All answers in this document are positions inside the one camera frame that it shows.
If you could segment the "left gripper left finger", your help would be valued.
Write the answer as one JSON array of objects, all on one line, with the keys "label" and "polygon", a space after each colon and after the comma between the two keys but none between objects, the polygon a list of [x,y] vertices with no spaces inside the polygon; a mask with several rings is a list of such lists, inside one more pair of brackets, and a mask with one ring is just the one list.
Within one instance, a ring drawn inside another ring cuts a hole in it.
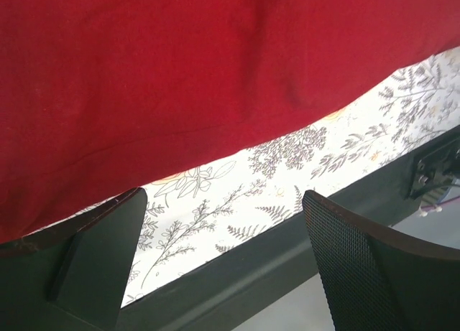
[{"label": "left gripper left finger", "polygon": [[1,245],[2,330],[114,330],[147,209],[134,188]]}]

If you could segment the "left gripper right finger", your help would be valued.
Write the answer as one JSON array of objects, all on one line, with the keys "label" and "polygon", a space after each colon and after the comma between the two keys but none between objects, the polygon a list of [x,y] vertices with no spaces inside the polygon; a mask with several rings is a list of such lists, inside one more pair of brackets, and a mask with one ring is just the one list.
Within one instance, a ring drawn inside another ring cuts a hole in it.
[{"label": "left gripper right finger", "polygon": [[336,330],[458,330],[459,250],[308,190],[303,211]]}]

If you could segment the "red t shirt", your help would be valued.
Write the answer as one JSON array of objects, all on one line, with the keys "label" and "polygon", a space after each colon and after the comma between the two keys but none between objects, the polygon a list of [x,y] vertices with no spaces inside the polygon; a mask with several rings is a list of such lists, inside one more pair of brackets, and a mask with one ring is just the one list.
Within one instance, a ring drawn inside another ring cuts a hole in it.
[{"label": "red t shirt", "polygon": [[1,241],[458,45],[459,0],[1,0]]}]

